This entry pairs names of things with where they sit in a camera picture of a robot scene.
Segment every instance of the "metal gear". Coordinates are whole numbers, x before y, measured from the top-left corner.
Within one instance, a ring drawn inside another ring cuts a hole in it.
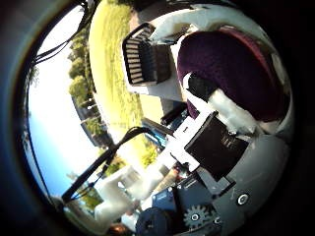
[[[212,220],[212,216],[205,206],[192,206],[184,213],[184,222],[189,229],[196,229],[206,225]]]

